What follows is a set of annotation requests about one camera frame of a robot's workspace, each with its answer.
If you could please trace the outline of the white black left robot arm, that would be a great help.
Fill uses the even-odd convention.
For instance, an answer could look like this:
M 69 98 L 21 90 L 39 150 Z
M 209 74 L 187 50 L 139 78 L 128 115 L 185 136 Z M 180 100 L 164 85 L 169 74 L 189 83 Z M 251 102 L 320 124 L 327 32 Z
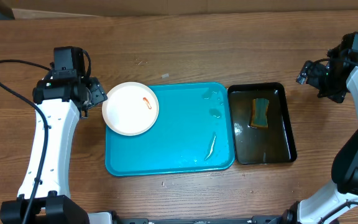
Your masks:
M 91 76 L 91 59 L 79 47 L 57 47 L 48 73 L 33 89 L 32 100 L 2 88 L 35 110 L 36 127 L 26 175 L 15 200 L 3 202 L 3 223 L 112 223 L 110 213 L 89 215 L 70 198 L 68 173 L 71 146 L 79 120 L 107 100 Z

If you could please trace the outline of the pink plate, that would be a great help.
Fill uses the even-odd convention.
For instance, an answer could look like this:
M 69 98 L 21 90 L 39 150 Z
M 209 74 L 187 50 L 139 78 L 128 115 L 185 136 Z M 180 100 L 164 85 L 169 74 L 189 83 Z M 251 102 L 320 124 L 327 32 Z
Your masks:
M 102 116 L 107 127 L 123 136 L 136 136 L 148 131 L 156 122 L 159 102 L 146 85 L 125 82 L 116 85 L 103 102 Z

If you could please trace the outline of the yellow green sponge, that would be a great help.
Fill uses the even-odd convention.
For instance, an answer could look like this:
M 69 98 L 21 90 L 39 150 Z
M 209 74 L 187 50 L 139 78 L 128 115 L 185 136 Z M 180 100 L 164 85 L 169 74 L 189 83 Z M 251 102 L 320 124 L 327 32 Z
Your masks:
M 265 98 L 254 98 L 250 116 L 250 126 L 253 128 L 268 128 L 267 111 L 269 100 Z

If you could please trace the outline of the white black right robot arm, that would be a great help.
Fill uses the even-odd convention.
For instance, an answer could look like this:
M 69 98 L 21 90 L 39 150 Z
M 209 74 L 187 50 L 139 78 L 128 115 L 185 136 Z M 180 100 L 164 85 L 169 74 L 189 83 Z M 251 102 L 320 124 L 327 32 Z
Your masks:
M 318 97 L 342 103 L 347 93 L 354 100 L 358 119 L 358 32 L 343 36 L 327 57 L 307 61 L 296 78 L 318 89 Z M 358 128 L 334 158 L 331 180 L 314 195 L 295 202 L 272 223 L 337 223 L 358 207 Z

